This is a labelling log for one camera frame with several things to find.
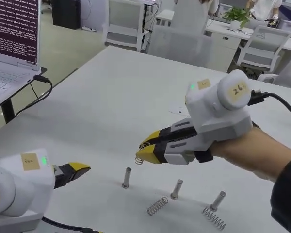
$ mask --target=laptop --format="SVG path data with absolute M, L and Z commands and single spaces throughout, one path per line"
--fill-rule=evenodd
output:
M 0 104 L 41 73 L 40 0 L 0 1 Z

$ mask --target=bolt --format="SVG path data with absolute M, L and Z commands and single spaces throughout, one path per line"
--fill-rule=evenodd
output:
M 223 192 L 223 191 L 220 192 L 217 198 L 214 200 L 214 202 L 209 206 L 209 208 L 214 212 L 217 211 L 219 205 L 221 204 L 225 196 L 226 196 L 226 192 Z
M 131 173 L 131 168 L 130 167 L 126 168 L 124 182 L 122 184 L 122 187 L 124 189 L 127 189 L 129 187 L 130 173 Z
M 178 194 L 183 184 L 183 180 L 178 180 L 174 191 L 170 194 L 171 199 L 176 200 L 178 199 Z

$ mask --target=laptop screen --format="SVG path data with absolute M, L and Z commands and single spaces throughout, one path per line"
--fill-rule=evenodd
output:
M 37 63 L 39 0 L 0 0 L 0 54 Z

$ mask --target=number label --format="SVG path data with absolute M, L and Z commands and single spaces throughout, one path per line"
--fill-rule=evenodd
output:
M 21 154 L 24 171 L 39 170 L 40 165 L 38 157 L 34 153 Z
M 240 97 L 244 94 L 250 93 L 249 87 L 247 86 L 245 81 L 241 81 L 228 91 L 228 96 L 232 100 L 232 102 L 236 102 Z
M 211 86 L 209 79 L 204 79 L 202 81 L 197 82 L 198 90 L 202 90 Z

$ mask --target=spring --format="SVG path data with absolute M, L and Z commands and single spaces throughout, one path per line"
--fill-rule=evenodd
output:
M 209 219 L 219 230 L 223 230 L 226 224 L 220 219 L 217 215 L 214 214 L 213 211 L 207 206 L 203 211 L 202 214 Z
M 141 164 L 143 164 L 143 163 L 144 163 L 144 160 L 143 160 L 143 159 L 141 159 L 141 158 L 139 158 L 139 157 L 136 157 L 136 158 L 135 158 L 135 164 L 141 165 Z
M 140 145 L 139 151 L 142 150 L 143 148 L 147 147 L 147 146 L 150 146 L 150 143 L 148 143 L 148 142 L 143 143 L 142 145 Z M 141 165 L 143 163 L 144 163 L 143 159 L 141 159 L 139 157 L 135 158 L 135 164 Z
M 162 197 L 156 203 L 154 203 L 150 208 L 148 208 L 147 213 L 149 215 L 154 215 L 158 212 L 161 208 L 163 208 L 168 203 L 167 197 Z

